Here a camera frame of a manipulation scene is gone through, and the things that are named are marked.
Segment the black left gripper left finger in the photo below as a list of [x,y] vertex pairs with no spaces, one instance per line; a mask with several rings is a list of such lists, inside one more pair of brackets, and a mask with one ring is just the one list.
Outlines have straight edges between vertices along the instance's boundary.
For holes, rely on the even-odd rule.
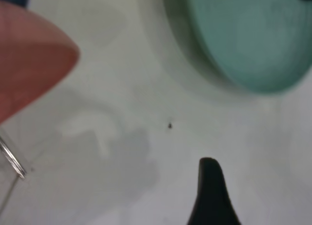
[[209,157],[199,161],[197,196],[189,225],[239,225],[222,168]]

